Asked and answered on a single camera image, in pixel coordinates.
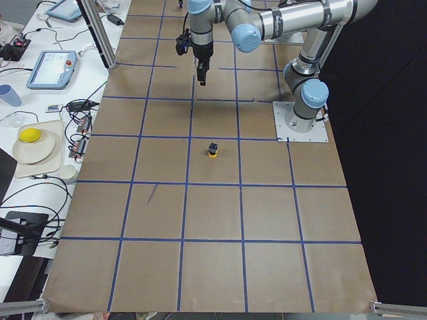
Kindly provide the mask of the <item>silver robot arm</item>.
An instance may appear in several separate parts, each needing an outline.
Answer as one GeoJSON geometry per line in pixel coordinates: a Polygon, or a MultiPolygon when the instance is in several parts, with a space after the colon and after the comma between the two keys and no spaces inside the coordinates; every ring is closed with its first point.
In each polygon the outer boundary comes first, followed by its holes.
{"type": "Polygon", "coordinates": [[[225,23],[236,49],[250,53],[260,43],[287,43],[300,36],[300,53],[284,68],[284,79],[295,102],[286,113],[288,128],[310,132],[320,121],[329,90],[318,74],[343,26],[367,16],[376,1],[281,1],[275,7],[257,8],[250,1],[188,1],[182,34],[176,39],[178,55],[193,50],[197,80],[205,85],[214,54],[213,26],[225,23]]]}

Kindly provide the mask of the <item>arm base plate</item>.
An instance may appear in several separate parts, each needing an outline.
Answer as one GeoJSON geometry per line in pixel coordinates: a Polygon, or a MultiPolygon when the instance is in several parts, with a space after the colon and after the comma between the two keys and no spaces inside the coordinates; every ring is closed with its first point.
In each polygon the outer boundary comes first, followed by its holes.
{"type": "Polygon", "coordinates": [[[313,119],[301,119],[294,112],[293,101],[274,101],[276,139],[279,142],[328,143],[322,112],[313,119]]]}

